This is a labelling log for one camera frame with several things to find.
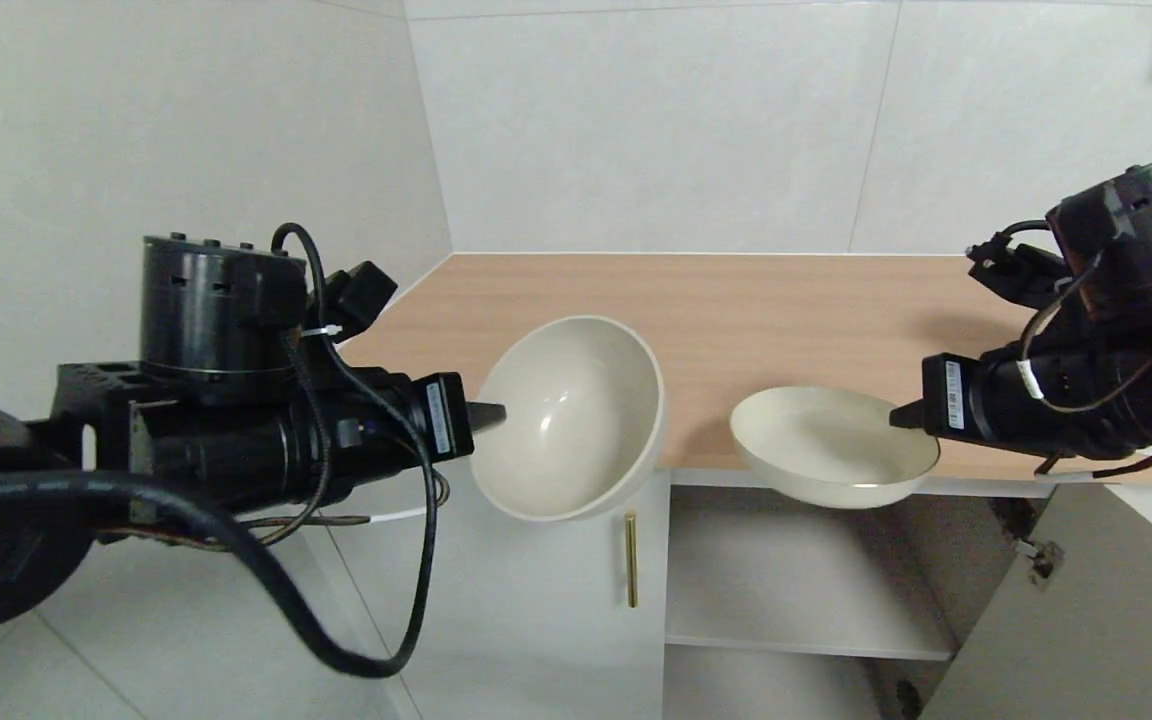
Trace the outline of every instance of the white wire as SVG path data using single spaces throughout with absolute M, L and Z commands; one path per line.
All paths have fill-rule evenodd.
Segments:
M 386 511 L 384 515 L 372 515 L 371 520 L 367 521 L 367 524 L 374 525 L 376 523 L 388 523 L 391 520 L 419 518 L 420 515 L 424 514 L 425 506 L 412 507 L 411 510 Z

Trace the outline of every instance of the barcode label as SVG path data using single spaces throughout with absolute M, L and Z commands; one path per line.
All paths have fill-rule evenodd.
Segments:
M 434 425 L 434 447 L 439 455 L 452 450 L 452 441 L 447 437 L 447 415 L 444 414 L 444 388 L 438 382 L 425 386 L 425 397 L 429 397 L 429 424 Z
M 963 418 L 963 367 L 952 359 L 945 362 L 945 401 L 950 416 L 950 427 L 964 429 L 967 425 Z

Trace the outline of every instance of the black motor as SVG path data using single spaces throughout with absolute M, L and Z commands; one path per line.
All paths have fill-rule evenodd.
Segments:
M 1011 249 L 1014 233 L 1036 229 L 1051 229 L 1064 258 Z M 968 256 L 972 278 L 1039 313 L 1023 338 L 979 359 L 924 359 L 923 400 L 890 423 L 1047 457 L 1115 460 L 1152 446 L 1152 164 Z

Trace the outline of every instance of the cabinet shelf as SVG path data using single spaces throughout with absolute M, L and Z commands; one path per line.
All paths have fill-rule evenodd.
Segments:
M 867 667 L 856 657 L 666 647 L 664 720 L 812 717 L 879 720 Z
M 952 634 L 890 513 L 828 510 L 766 488 L 679 488 L 666 642 L 950 660 Z

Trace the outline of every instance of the wooden countertop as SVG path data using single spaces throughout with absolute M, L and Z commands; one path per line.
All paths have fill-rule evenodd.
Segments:
M 1029 310 L 960 258 L 803 255 L 454 255 L 343 348 L 355 365 L 456 370 L 468 396 L 513 342 L 564 314 L 607 314 L 652 346 L 669 396 L 660 464 L 741 468 L 727 416 L 743 397 L 818 384 L 901 406 L 920 361 L 1015 340 Z M 937 477 L 1032 480 L 1038 458 L 942 441 Z M 1099 465 L 1062 461 L 1060 470 Z M 1150 483 L 1152 470 L 1126 475 Z

